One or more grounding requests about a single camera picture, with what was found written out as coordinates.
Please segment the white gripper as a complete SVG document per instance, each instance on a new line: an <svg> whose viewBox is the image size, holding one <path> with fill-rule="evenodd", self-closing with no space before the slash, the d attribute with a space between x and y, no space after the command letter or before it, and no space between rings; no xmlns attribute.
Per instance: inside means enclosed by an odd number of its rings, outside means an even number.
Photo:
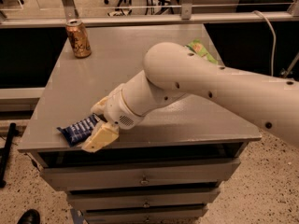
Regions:
<svg viewBox="0 0 299 224"><path fill-rule="evenodd" d="M92 106L91 112L96 115L104 114L108 122L96 124L92 134L82 146L84 151L94 153L108 146L119 138L119 127L123 130L130 130L144 119L131 111L125 103L122 88L123 84L120 84L108 96Z"/></svg>

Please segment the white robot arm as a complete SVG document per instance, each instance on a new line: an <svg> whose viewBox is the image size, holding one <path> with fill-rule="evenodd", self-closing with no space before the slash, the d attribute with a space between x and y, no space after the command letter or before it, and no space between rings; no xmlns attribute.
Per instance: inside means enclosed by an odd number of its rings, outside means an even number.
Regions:
<svg viewBox="0 0 299 224"><path fill-rule="evenodd" d="M299 143L299 88L296 81L242 71L209 62L175 43L151 47L143 70L92 107L107 120L98 123L82 149L96 152L149 112L198 95L237 114L287 144Z"/></svg>

